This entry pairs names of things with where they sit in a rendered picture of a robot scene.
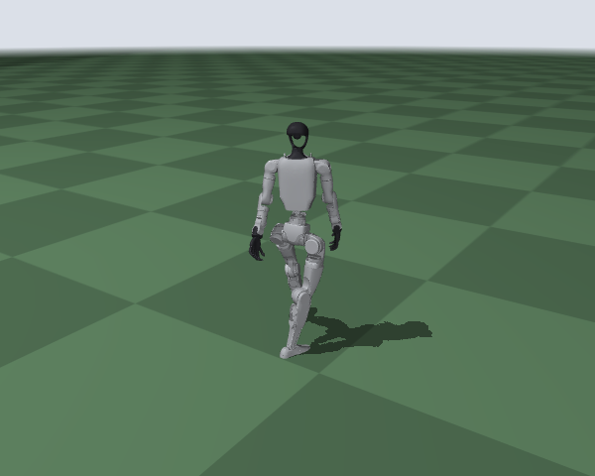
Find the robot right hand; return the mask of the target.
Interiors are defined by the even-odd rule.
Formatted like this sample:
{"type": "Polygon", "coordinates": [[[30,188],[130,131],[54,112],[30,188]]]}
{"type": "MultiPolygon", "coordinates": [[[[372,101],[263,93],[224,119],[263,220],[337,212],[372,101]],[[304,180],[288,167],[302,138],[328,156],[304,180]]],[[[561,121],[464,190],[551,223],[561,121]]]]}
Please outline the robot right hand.
{"type": "Polygon", "coordinates": [[[335,238],[334,238],[334,240],[332,242],[329,242],[329,244],[333,244],[334,243],[333,245],[330,245],[329,246],[329,247],[331,247],[331,248],[329,248],[330,251],[334,251],[334,250],[336,250],[338,248],[338,242],[340,240],[340,232],[341,232],[341,230],[342,230],[342,228],[340,229],[340,226],[339,225],[335,225],[333,227],[333,229],[332,229],[333,234],[331,236],[335,236],[335,238]]]}

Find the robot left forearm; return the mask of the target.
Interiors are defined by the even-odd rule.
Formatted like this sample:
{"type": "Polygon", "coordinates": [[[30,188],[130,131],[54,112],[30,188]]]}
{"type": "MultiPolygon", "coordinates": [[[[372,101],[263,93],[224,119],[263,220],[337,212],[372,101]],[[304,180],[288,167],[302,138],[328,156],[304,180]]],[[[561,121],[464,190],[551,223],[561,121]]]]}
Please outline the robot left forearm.
{"type": "MultiPolygon", "coordinates": [[[[259,200],[258,200],[258,207],[257,207],[257,217],[256,217],[256,221],[255,221],[255,226],[258,227],[258,231],[257,233],[259,235],[262,235],[264,233],[264,228],[267,225],[267,216],[268,216],[268,212],[269,212],[269,207],[265,206],[265,205],[261,205],[262,203],[262,193],[260,193],[259,195],[259,200]]],[[[253,228],[254,228],[253,227],[253,228]]],[[[252,231],[253,231],[252,228],[252,231]]]]}

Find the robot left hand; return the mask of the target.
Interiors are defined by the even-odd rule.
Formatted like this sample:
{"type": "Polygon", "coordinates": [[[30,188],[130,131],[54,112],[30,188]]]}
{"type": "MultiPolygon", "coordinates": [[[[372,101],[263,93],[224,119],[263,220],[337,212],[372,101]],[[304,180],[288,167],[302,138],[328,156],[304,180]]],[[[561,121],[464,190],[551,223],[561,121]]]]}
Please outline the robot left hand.
{"type": "Polygon", "coordinates": [[[258,227],[257,227],[257,226],[255,226],[255,227],[253,228],[253,231],[252,231],[252,237],[253,237],[253,239],[252,239],[252,240],[251,240],[251,242],[250,242],[250,247],[249,247],[249,254],[250,254],[250,255],[251,255],[251,256],[252,256],[254,259],[256,259],[257,261],[263,261],[263,259],[261,259],[261,258],[259,257],[259,251],[260,251],[260,252],[261,252],[261,254],[262,254],[264,257],[265,257],[265,254],[264,254],[264,252],[263,252],[263,250],[262,250],[262,248],[261,248],[261,241],[260,241],[260,239],[263,237],[263,234],[262,234],[262,235],[259,235],[259,234],[257,233],[257,231],[258,231],[258,227]]]}

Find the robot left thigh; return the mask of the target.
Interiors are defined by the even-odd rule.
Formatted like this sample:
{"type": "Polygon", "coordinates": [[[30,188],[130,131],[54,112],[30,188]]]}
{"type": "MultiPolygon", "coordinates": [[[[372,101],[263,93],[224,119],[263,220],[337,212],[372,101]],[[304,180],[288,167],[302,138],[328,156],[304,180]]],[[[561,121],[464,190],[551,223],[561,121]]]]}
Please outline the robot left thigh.
{"type": "Polygon", "coordinates": [[[283,228],[283,223],[276,224],[271,232],[270,240],[277,245],[286,264],[288,264],[289,277],[295,278],[300,273],[300,265],[297,261],[295,246],[283,241],[283,228]]]}

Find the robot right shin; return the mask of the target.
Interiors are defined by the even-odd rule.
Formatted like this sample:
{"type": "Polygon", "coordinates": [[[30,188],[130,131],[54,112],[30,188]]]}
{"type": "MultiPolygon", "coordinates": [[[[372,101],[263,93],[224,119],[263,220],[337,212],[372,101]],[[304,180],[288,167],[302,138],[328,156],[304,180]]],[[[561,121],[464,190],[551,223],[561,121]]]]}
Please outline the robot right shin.
{"type": "Polygon", "coordinates": [[[307,292],[302,292],[297,298],[297,304],[293,303],[291,305],[289,319],[290,332],[287,343],[287,347],[290,345],[291,350],[296,348],[299,335],[308,316],[310,305],[311,298],[307,292]]]}

